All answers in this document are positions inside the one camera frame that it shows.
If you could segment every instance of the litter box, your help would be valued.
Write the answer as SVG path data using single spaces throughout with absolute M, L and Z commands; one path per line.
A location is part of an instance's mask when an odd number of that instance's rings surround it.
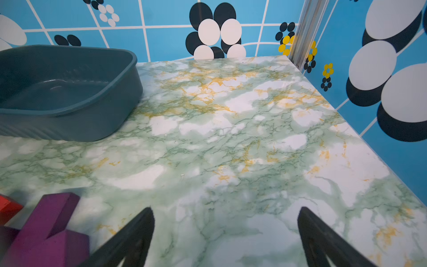
M 0 135 L 99 140 L 142 95 L 127 50 L 31 45 L 1 51 L 0 62 Z

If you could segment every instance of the purple toy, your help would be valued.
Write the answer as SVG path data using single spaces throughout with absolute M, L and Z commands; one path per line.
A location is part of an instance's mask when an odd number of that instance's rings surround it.
M 75 267 L 88 258 L 89 237 L 65 230 L 79 199 L 73 193 L 44 195 L 0 266 Z

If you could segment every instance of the white oval petal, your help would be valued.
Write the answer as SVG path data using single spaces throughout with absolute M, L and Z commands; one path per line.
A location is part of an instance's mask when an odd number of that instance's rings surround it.
M 427 64 L 415 64 L 396 72 L 384 85 L 381 103 L 396 120 L 427 120 Z
M 354 55 L 348 68 L 348 76 L 357 89 L 372 90 L 390 78 L 396 62 L 396 50 L 389 42 L 373 41 Z
M 26 43 L 26 35 L 22 28 L 4 15 L 0 15 L 0 38 L 14 45 Z

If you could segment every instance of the tile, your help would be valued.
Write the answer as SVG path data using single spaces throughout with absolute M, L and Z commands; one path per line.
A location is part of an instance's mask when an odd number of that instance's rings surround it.
M 68 35 L 76 36 L 81 46 L 84 47 L 102 47 L 106 48 L 104 40 L 98 30 L 87 30 L 87 31 L 64 31 L 64 32 L 48 32 L 53 44 L 57 45 L 55 36 L 60 35 L 65 39 L 68 39 Z
M 265 23 L 298 23 L 304 1 L 270 0 Z
M 103 33 L 110 48 L 130 50 L 135 53 L 138 62 L 148 61 L 142 29 L 112 29 Z
M 0 1 L 0 14 L 16 22 L 22 29 L 41 28 L 25 0 Z
M 31 4 L 46 29 L 96 27 L 83 0 L 31 0 Z
M 151 61 L 175 60 L 192 56 L 185 47 L 185 39 L 193 28 L 147 29 Z

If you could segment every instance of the flower decal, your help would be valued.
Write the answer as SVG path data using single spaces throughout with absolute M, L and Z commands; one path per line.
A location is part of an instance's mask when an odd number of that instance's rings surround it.
M 316 66 L 316 61 L 314 60 L 314 56 L 317 55 L 317 47 L 316 41 L 313 41 L 311 44 L 311 53 L 305 59 L 304 69 L 307 70 L 308 73 Z
M 214 13 L 205 3 L 195 3 L 190 9 L 190 23 L 196 32 L 191 32 L 185 46 L 194 59 L 218 59 L 227 54 L 231 57 L 246 57 L 242 44 L 242 26 L 236 19 L 236 11 L 229 3 L 219 4 Z M 221 48 L 213 46 L 221 38 Z
M 348 70 L 349 100 L 358 106 L 381 102 L 378 125 L 388 136 L 405 142 L 427 139 L 427 64 L 411 65 L 394 73 L 398 52 L 420 27 L 424 4 L 425 0 L 413 0 L 410 5 L 373 1 L 366 14 L 362 47 Z M 423 24 L 426 28 L 425 14 Z
M 24 45 L 26 35 L 19 25 L 10 18 L 0 15 L 0 51 L 12 48 L 13 45 Z

